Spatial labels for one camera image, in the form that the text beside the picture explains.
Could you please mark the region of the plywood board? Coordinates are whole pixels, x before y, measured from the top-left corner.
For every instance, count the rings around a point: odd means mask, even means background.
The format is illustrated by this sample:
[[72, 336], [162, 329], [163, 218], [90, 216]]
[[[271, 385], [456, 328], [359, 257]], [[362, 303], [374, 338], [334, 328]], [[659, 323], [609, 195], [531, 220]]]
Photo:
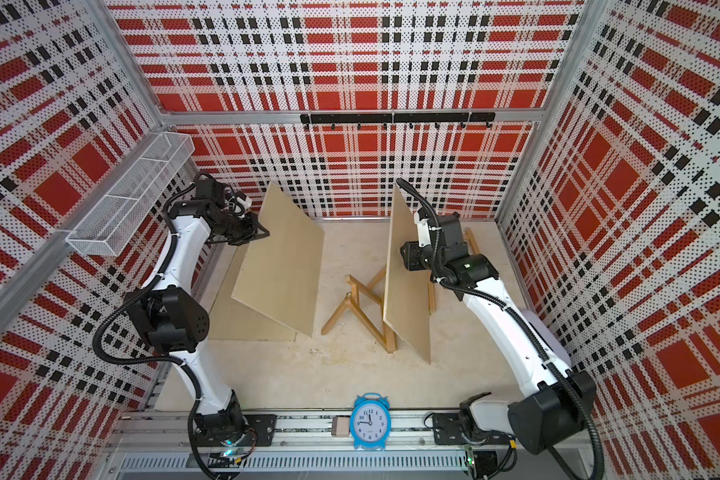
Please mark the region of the plywood board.
[[259, 214], [270, 236], [246, 246], [232, 298], [297, 334], [313, 334], [324, 231], [275, 183]]
[[244, 254], [225, 246], [203, 293], [209, 313], [209, 340], [291, 342], [296, 332], [232, 298]]
[[383, 321], [426, 364], [431, 363], [427, 270], [409, 271], [401, 254], [407, 242], [418, 245], [414, 215], [400, 189], [392, 194], [384, 285]]

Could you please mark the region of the wooden easel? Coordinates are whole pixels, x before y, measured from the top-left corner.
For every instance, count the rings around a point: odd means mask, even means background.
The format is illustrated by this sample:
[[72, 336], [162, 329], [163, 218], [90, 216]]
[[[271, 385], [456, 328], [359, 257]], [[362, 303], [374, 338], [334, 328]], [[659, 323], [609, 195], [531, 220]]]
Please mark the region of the wooden easel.
[[349, 290], [321, 327], [320, 334], [330, 333], [342, 317], [350, 313], [384, 351], [389, 354], [396, 352], [398, 349], [397, 335], [383, 319], [375, 318], [375, 316], [383, 316], [384, 313], [384, 294], [377, 292], [375, 288], [381, 286], [385, 277], [385, 267], [382, 267], [368, 282], [362, 282], [350, 274], [346, 275], [344, 280]]
[[435, 285], [433, 283], [428, 284], [428, 311], [430, 314], [437, 310], [437, 298], [435, 293]]
[[463, 237], [467, 243], [468, 249], [472, 255], [479, 255], [481, 250], [477, 243], [476, 237], [470, 228], [465, 228], [463, 231]]

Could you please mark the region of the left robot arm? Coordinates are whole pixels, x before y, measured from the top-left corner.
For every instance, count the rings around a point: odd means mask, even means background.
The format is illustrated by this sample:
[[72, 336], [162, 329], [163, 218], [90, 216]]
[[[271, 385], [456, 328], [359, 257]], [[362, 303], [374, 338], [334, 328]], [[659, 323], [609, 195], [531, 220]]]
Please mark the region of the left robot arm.
[[[256, 430], [245, 419], [234, 390], [222, 379], [204, 346], [210, 333], [207, 310], [191, 293], [192, 269], [207, 245], [240, 247], [269, 236], [244, 193], [199, 172], [162, 208], [169, 230], [158, 263], [144, 285], [124, 296], [122, 305], [97, 327], [94, 354], [119, 366], [170, 363], [193, 396], [187, 417], [192, 456], [209, 479], [228, 473], [212, 470], [200, 453], [202, 438], [235, 445]], [[150, 357], [116, 357], [105, 350], [105, 336], [116, 319], [127, 316]]]

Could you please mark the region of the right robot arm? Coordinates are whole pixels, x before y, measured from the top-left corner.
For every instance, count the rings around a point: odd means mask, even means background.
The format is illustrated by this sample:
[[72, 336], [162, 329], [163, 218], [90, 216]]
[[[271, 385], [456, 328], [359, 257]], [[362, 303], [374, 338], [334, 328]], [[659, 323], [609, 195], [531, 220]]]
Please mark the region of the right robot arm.
[[592, 376], [571, 366], [562, 346], [536, 316], [522, 313], [488, 258], [470, 253], [458, 214], [439, 215], [408, 181], [399, 178], [396, 184], [420, 204], [414, 216], [418, 238], [400, 248], [404, 267], [429, 271], [431, 283], [465, 304], [503, 354], [522, 394], [521, 400], [510, 403], [491, 401], [485, 394], [464, 401], [460, 429], [465, 440], [476, 443], [480, 433], [506, 423], [504, 434], [532, 454], [548, 452], [564, 474], [575, 479], [577, 473], [556, 447], [584, 431], [593, 456], [589, 476], [603, 478], [605, 451], [593, 420]]

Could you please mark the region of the white purple toy device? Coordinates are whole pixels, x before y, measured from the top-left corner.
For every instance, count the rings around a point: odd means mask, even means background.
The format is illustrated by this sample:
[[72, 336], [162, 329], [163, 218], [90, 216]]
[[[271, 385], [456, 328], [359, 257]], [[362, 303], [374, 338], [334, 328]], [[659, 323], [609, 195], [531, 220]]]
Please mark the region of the white purple toy device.
[[544, 323], [537, 317], [531, 317], [528, 322], [539, 333], [541, 338], [548, 344], [552, 351], [559, 357], [568, 367], [571, 366], [571, 358], [559, 340], [551, 333]]

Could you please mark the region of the blue alarm clock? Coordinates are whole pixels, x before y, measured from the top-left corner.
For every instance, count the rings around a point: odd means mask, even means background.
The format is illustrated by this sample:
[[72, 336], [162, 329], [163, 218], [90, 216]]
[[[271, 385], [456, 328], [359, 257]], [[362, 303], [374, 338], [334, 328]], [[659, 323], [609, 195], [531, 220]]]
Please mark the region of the blue alarm clock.
[[391, 433], [387, 397], [368, 392], [359, 395], [350, 416], [349, 432], [355, 450], [385, 450]]

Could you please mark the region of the small beige box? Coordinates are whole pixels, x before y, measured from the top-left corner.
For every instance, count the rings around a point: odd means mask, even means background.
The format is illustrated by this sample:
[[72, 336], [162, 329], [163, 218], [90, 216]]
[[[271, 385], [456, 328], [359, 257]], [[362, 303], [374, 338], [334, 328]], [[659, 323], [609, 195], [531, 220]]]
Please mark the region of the small beige box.
[[331, 422], [331, 435], [337, 438], [350, 436], [350, 418], [348, 416], [334, 416]]

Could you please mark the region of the black hook rail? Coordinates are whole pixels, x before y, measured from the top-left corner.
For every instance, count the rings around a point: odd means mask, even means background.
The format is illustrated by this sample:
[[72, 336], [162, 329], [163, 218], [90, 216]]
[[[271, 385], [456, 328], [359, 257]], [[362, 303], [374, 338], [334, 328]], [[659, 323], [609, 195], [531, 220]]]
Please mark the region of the black hook rail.
[[466, 125], [468, 123], [491, 124], [496, 120], [495, 112], [391, 112], [391, 113], [312, 113], [301, 114], [302, 125], [328, 125], [334, 128], [337, 125], [387, 125], [387, 124], [443, 124], [455, 123]]

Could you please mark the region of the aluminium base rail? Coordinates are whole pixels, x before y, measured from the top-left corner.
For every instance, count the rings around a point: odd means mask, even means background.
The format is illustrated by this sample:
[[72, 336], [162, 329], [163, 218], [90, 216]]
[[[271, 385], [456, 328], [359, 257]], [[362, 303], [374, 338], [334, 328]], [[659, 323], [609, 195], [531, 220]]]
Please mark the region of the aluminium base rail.
[[365, 449], [339, 425], [347, 410], [252, 410], [254, 432], [237, 441], [206, 441], [191, 448], [184, 414], [127, 414], [116, 425], [95, 473], [97, 479], [202, 478], [201, 463], [235, 479], [358, 477], [417, 478], [443, 473], [456, 479], [560, 478], [548, 454], [512, 447], [492, 433], [468, 442], [454, 410], [394, 409], [386, 443]]

